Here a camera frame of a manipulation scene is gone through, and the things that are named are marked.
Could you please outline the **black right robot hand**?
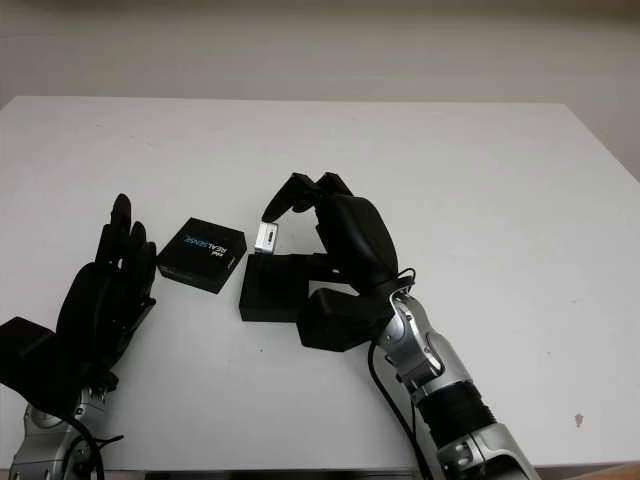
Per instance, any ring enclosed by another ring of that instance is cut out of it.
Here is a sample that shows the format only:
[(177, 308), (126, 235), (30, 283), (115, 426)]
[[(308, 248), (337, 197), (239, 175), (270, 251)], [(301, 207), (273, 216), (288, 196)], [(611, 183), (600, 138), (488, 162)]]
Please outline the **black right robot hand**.
[(287, 211), (309, 209), (333, 268), (358, 293), (365, 294), (397, 278), (398, 259), (391, 235), (376, 207), (354, 195), (341, 177), (324, 173), (313, 181), (293, 173), (269, 202), (261, 220), (274, 223)]

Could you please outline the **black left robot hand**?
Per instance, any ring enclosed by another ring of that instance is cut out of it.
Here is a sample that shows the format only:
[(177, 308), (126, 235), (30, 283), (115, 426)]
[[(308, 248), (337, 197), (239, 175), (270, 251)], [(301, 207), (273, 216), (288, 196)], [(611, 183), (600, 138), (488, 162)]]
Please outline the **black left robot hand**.
[(95, 259), (76, 274), (56, 325), (82, 386), (116, 389), (112, 369), (156, 304), (155, 271), (156, 245), (144, 225), (132, 220), (131, 201), (121, 193), (102, 228)]

